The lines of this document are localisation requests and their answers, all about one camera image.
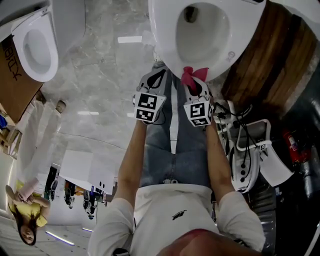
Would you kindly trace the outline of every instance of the white toilet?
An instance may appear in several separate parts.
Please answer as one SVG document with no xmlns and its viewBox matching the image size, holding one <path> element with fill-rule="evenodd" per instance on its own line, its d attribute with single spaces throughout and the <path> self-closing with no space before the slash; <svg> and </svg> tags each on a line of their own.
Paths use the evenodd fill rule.
<svg viewBox="0 0 320 256">
<path fill-rule="evenodd" d="M 266 0 L 148 0 L 156 50 L 181 78 L 184 67 L 226 71 L 255 33 Z"/>
<path fill-rule="evenodd" d="M 24 71 L 47 82 L 59 62 L 85 34 L 84 0 L 51 0 L 50 5 L 13 22 L 13 42 Z"/>
</svg>

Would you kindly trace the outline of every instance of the white t-shirt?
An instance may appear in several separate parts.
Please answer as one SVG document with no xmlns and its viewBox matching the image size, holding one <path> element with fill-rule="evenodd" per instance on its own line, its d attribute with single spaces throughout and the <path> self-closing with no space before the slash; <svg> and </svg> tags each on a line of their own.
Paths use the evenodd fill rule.
<svg viewBox="0 0 320 256">
<path fill-rule="evenodd" d="M 185 233 L 204 229 L 241 240 L 261 251 L 265 236 L 258 216 L 239 192 L 226 194 L 212 219 L 211 189 L 194 184 L 159 184 L 139 188 L 135 210 L 116 198 L 106 207 L 88 247 L 90 256 L 112 256 L 118 248 L 130 256 L 155 256 Z"/>
</svg>

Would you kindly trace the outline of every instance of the toilet seat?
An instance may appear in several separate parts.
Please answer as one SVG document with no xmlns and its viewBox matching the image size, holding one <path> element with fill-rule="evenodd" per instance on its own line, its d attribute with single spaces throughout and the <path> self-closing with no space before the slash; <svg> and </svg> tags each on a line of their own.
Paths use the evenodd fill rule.
<svg viewBox="0 0 320 256">
<path fill-rule="evenodd" d="M 220 8 L 228 19 L 229 33 L 227 41 L 215 61 L 184 61 L 177 50 L 177 24 L 180 14 L 196 0 L 149 0 L 151 30 L 155 37 L 156 49 L 168 68 L 181 78 L 183 68 L 190 66 L 194 70 L 209 68 L 207 81 L 226 71 L 243 53 L 254 35 L 266 1 L 254 4 L 244 0 L 201 0 Z"/>
<path fill-rule="evenodd" d="M 47 82 L 57 73 L 59 55 L 51 13 L 36 11 L 16 27 L 13 42 L 24 71 L 34 80 Z"/>
</svg>

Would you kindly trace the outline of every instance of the wooden panel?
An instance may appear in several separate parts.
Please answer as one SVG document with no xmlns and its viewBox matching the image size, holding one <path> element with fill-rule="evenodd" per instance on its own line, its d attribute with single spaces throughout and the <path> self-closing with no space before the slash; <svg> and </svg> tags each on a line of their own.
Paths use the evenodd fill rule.
<svg viewBox="0 0 320 256">
<path fill-rule="evenodd" d="M 315 50 L 317 39 L 301 18 L 267 2 L 248 47 L 231 67 L 222 95 L 239 108 L 281 110 L 295 90 Z"/>
</svg>

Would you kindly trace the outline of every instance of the cardboard box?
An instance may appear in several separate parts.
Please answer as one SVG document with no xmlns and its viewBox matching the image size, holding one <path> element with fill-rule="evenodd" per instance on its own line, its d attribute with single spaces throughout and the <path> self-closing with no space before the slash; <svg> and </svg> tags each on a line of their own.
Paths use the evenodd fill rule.
<svg viewBox="0 0 320 256">
<path fill-rule="evenodd" d="M 12 36 L 3 40 L 0 44 L 0 115 L 9 125 L 19 122 L 42 84 L 24 71 Z"/>
</svg>

